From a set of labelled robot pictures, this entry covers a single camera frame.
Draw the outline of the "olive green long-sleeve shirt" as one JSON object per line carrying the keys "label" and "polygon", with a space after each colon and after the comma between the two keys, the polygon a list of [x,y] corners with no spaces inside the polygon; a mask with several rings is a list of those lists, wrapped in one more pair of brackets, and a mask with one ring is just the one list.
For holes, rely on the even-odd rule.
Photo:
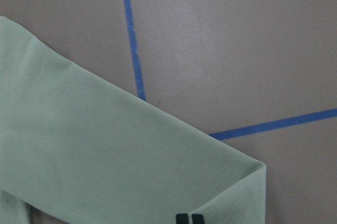
{"label": "olive green long-sleeve shirt", "polygon": [[266,165],[1,17],[1,223],[265,223]]}

